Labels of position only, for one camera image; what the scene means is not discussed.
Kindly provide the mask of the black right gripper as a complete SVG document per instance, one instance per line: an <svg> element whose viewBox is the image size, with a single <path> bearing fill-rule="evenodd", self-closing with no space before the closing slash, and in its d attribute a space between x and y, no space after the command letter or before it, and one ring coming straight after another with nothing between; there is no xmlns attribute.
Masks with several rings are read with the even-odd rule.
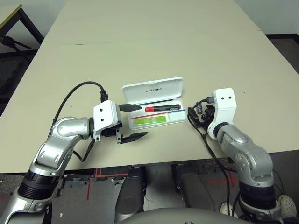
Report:
<svg viewBox="0 0 299 224"><path fill-rule="evenodd" d="M214 119L215 107L207 104L205 112L203 112L202 104L198 105L198 115L201 115L202 122L200 127L208 127Z"/></svg>

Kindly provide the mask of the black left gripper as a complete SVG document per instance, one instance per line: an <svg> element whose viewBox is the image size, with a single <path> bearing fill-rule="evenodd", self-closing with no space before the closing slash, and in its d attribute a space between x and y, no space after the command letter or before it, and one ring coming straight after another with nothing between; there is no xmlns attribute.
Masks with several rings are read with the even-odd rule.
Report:
<svg viewBox="0 0 299 224"><path fill-rule="evenodd" d="M132 104L122 104L119 105L119 109L122 112L132 112L132 111L137 111L141 110L142 107L139 105L132 105ZM141 137L145 136L148 134L148 132L140 132L140 133L133 133L129 135L128 137L123 137L120 132L120 128L122 127L122 122L119 124L110 127L110 128L105 128L104 130L101 131L101 136L103 137L116 137L117 143L129 143L136 141L140 139Z"/></svg>

